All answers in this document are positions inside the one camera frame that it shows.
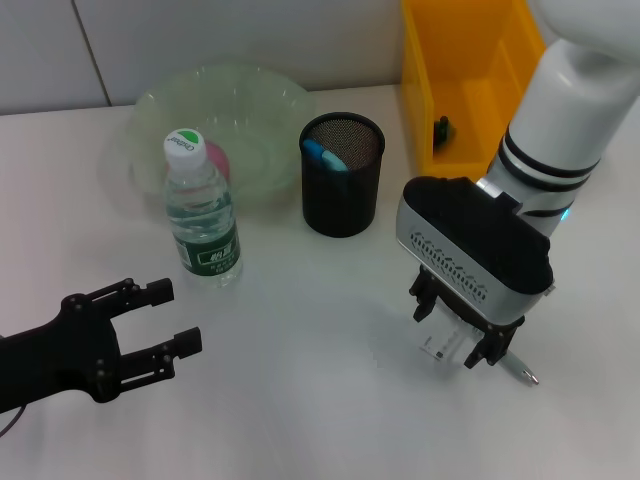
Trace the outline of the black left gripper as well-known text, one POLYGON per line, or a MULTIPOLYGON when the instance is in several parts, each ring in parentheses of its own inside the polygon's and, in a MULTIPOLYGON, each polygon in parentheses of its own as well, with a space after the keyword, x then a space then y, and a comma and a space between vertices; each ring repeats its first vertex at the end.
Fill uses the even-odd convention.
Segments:
POLYGON ((202 351, 198 327, 122 354, 112 318, 174 300, 169 278, 141 287, 126 278, 87 295, 65 298, 57 316, 1 340, 3 413, 61 392, 78 390, 106 403, 121 393, 175 377, 174 359, 202 351))

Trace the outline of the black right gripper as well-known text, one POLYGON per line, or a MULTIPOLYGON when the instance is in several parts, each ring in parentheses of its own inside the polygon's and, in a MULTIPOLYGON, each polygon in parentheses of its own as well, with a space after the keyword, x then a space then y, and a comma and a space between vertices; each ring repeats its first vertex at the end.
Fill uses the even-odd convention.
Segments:
POLYGON ((500 361, 505 356, 517 329, 525 321, 525 316, 507 325, 498 325, 486 320, 454 290, 439 284, 437 278, 425 267, 420 268, 410 288, 410 295, 417 301, 413 313, 414 320, 424 320, 428 317, 439 297, 458 317, 473 326, 471 333, 477 342, 464 361, 464 366, 468 369, 474 368, 482 360, 490 366, 500 361))

